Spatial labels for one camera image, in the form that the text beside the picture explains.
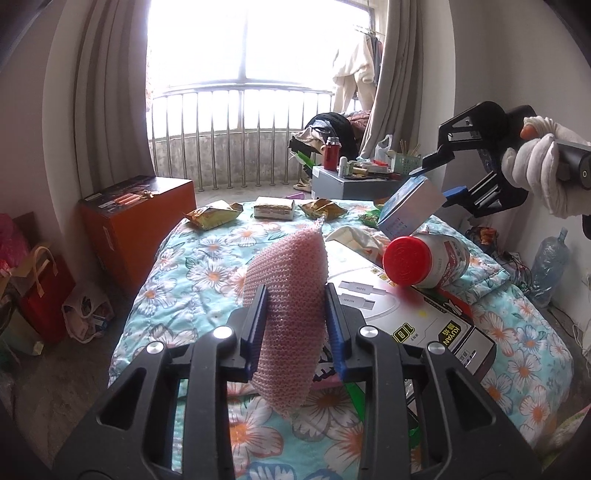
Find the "blue fabric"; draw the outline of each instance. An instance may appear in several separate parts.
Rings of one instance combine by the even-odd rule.
[[[327,223],[324,233],[353,225],[372,230],[358,216],[370,202],[337,201],[348,209]],[[297,209],[292,222],[256,220],[252,203],[237,220],[202,232],[183,220],[160,247],[145,285],[134,301],[113,353],[113,381],[145,345],[195,341],[226,323],[242,304],[246,263],[274,241],[311,220]],[[454,229],[431,217],[421,230],[461,239],[472,260],[466,274],[447,289],[471,305],[475,325],[498,346],[482,385],[534,445],[565,399],[572,358],[564,343],[509,275],[492,258]],[[363,426],[342,387],[312,391],[300,413],[284,420],[250,385],[229,384],[230,436],[240,479],[340,480],[357,477]],[[173,468],[181,469],[186,384],[181,386],[173,444]],[[412,453],[418,468],[418,451]]]

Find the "pink knitted mesh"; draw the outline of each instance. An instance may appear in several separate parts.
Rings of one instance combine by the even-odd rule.
[[[269,292],[267,324],[252,383],[277,413],[288,417],[312,384],[326,337],[324,285],[328,277],[320,225],[311,225],[265,248],[248,265],[244,305],[256,288]]]

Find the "red lid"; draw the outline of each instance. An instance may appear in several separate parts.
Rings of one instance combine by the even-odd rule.
[[[395,284],[404,287],[425,280],[432,263],[429,247],[414,236],[401,236],[393,240],[384,252],[386,275]]]

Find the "red thermos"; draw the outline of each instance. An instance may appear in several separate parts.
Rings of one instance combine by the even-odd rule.
[[[338,137],[328,137],[324,146],[322,165],[325,170],[338,171],[340,142]]]

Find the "floor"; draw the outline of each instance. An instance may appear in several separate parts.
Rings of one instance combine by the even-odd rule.
[[[196,193],[196,197],[198,205],[205,205],[218,199],[232,203],[295,192],[291,186],[279,184],[275,187],[208,190]],[[21,358],[14,390],[15,420],[35,452],[48,465],[77,422],[106,389],[111,354],[131,308],[132,299],[123,296],[108,281],[103,286],[116,313],[104,338],[85,345],[67,339],[46,348],[39,357]],[[575,341],[566,335],[555,318],[547,312],[544,316],[574,356],[573,386],[558,413],[558,421],[562,421],[591,403],[591,379]],[[568,319],[561,317],[560,322],[570,331],[572,324]]]

